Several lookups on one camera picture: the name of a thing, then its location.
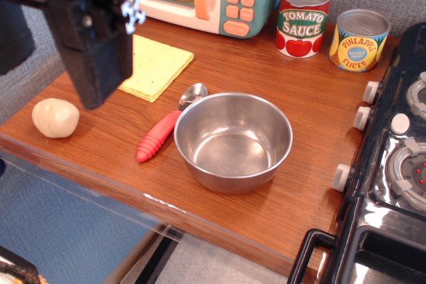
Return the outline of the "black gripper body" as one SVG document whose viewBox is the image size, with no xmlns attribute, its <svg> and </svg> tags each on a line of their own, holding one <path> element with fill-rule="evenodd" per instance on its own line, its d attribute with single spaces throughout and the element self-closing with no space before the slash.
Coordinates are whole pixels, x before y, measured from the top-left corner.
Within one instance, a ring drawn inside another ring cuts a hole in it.
<svg viewBox="0 0 426 284">
<path fill-rule="evenodd" d="M 146 21 L 142 0 L 48 0 L 48 22 L 58 48 L 87 51 Z"/>
</svg>

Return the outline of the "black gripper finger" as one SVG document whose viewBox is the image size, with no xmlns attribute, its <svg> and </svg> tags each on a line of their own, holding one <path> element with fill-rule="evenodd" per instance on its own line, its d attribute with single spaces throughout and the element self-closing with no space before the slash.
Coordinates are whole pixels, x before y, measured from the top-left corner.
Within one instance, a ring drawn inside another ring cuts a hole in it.
<svg viewBox="0 0 426 284">
<path fill-rule="evenodd" d="M 87 110 L 100 107 L 132 75 L 131 36 L 117 36 L 83 51 L 62 48 L 59 52 Z"/>
</svg>

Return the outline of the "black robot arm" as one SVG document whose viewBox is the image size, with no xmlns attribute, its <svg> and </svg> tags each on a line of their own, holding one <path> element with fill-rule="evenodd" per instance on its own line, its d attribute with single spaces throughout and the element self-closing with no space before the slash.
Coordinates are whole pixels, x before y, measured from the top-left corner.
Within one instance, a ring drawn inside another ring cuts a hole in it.
<svg viewBox="0 0 426 284">
<path fill-rule="evenodd" d="M 22 6 L 41 10 L 83 106 L 92 110 L 132 76 L 142 0 L 1 0 L 1 74 L 35 51 Z"/>
</svg>

